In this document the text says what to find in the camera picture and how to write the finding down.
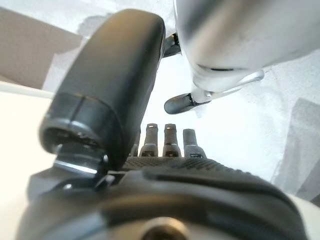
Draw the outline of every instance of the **black plastic housing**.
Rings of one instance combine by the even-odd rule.
[[[69,142],[104,150],[120,168],[140,130],[163,54],[161,17],[140,11],[114,14],[74,61],[40,126],[50,153]]]

